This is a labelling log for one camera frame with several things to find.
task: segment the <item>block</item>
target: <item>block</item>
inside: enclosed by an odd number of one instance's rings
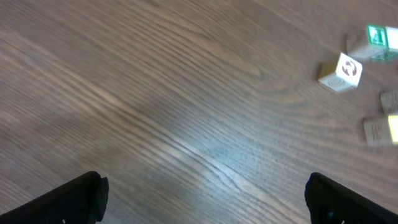
[[[318,81],[336,92],[342,92],[356,88],[361,74],[362,64],[340,53],[336,60],[322,65]]]
[[[398,115],[364,121],[366,141],[370,145],[398,144]]]
[[[398,58],[398,29],[368,24],[365,30],[348,36],[347,53],[358,60]]]
[[[398,90],[381,93],[380,100],[386,114],[398,113]]]

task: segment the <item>yellow block face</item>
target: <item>yellow block face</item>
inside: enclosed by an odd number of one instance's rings
[[[389,115],[388,125],[390,126],[392,143],[398,144],[398,115]]]

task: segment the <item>wooden block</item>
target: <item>wooden block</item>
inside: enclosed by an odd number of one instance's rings
[[[368,144],[398,144],[398,115],[367,119],[363,126]]]
[[[380,95],[381,105],[386,114],[398,112],[398,90],[392,90]]]
[[[398,29],[368,24],[365,30],[348,36],[347,53],[358,60],[398,58]]]
[[[356,88],[361,74],[362,64],[340,53],[338,59],[322,65],[318,81],[336,92],[342,92]]]

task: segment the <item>black object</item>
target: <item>black object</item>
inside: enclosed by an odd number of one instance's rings
[[[312,224],[397,224],[398,215],[319,173],[305,186]]]
[[[94,224],[104,217],[108,192],[108,179],[90,171],[1,215],[0,223]]]

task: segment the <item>wooden surface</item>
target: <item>wooden surface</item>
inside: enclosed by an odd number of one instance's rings
[[[103,223],[309,223],[321,172],[398,213],[398,150],[362,120],[398,87],[364,64],[340,95],[320,62],[395,0],[0,0],[0,213],[89,170]]]

